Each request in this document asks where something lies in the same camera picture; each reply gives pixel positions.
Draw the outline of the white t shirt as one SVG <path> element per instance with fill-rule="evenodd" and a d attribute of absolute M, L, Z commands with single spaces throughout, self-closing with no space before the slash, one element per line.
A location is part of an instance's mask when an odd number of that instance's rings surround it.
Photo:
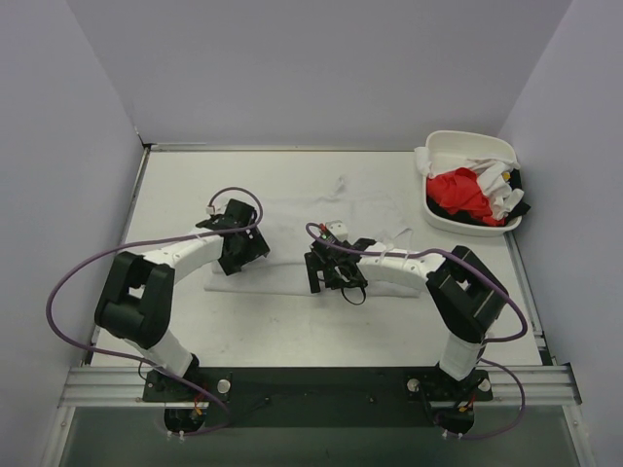
<path fill-rule="evenodd" d="M 341 176 L 332 189 L 316 195 L 267 198 L 259 230 L 271 252 L 230 276 L 216 264 L 204 275 L 206 292 L 308 296 L 310 292 L 304 254 L 312 238 L 309 222 L 341 221 L 348 239 L 372 238 L 391 246 L 409 244 L 412 229 L 394 200 L 375 191 L 354 190 Z"/>

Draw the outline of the white plastic laundry basket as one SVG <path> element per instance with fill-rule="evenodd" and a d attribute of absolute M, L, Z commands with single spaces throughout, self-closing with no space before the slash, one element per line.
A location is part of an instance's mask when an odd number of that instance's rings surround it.
<path fill-rule="evenodd" d="M 422 177 L 423 218 L 432 227 L 454 233 L 491 237 L 516 229 L 522 216 L 506 221 L 502 227 L 465 224 L 435 214 L 426 201 L 425 180 L 439 175 L 442 169 L 458 168 L 460 162 L 504 162 L 511 169 L 519 169 L 514 149 L 507 142 L 487 135 L 465 131 L 438 130 L 430 133 L 422 147 L 414 150 L 416 167 Z"/>

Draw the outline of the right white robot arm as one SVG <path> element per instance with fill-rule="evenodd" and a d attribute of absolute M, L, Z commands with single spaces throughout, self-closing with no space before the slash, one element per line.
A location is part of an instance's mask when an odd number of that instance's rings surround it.
<path fill-rule="evenodd" d="M 314 294 L 323 288 L 365 292 L 377 282 L 417 294 L 427 291 L 449 331 L 438 367 L 448 377 L 462 381 L 473 372 L 505 300 L 483 281 L 488 278 L 501 286 L 469 248 L 458 246 L 452 254 L 461 262 L 438 253 L 412 258 L 405 250 L 370 238 L 351 244 L 325 235 L 311 244 L 304 258 Z"/>

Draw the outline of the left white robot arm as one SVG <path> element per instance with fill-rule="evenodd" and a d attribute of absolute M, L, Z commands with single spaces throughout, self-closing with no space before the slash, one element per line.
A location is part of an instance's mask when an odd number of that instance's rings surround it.
<path fill-rule="evenodd" d="M 271 252 L 257 224 L 263 210 L 230 199 L 195 225 L 183 240 L 143 253 L 117 254 L 94 312 L 95 324 L 133 346 L 165 377 L 165 389 L 178 400 L 199 391 L 199 363 L 169 330 L 175 285 L 214 264 L 227 276 Z"/>

